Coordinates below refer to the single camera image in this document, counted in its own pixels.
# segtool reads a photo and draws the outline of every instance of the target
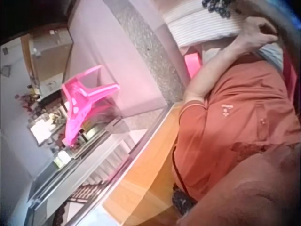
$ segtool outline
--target hand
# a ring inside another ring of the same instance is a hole
[[[268,20],[261,17],[248,17],[240,34],[231,45],[242,55],[276,41],[278,41],[277,30]]]

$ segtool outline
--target grapes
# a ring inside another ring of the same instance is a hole
[[[203,0],[202,5],[207,8],[209,13],[216,12],[221,15],[222,18],[230,18],[231,13],[227,10],[227,7],[236,0]]]

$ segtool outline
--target orange shirt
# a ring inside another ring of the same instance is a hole
[[[179,122],[175,165],[189,195],[198,201],[239,162],[264,147],[301,141],[284,81],[265,61],[232,66],[206,105],[184,105]],[[183,189],[174,169],[173,174]]]

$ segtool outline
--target pink wall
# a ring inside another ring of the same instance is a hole
[[[101,0],[82,0],[69,22],[74,41],[67,78],[98,64],[104,84],[117,82],[113,98],[124,116],[166,105],[145,62],[114,15]]]

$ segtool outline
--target pink plastic chair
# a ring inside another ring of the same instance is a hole
[[[201,68],[202,60],[198,56],[198,53],[192,53],[185,55],[185,63],[189,72],[189,76],[192,79]]]
[[[92,105],[96,101],[120,89],[119,85],[116,83],[96,88],[87,88],[79,81],[80,78],[100,69],[101,67],[101,65],[92,67],[74,76],[62,85],[62,89],[67,97],[69,105],[66,106],[68,108],[68,119],[65,132],[65,141],[68,145],[72,145],[76,141],[75,137],[79,132],[82,123],[91,115],[89,113]]]

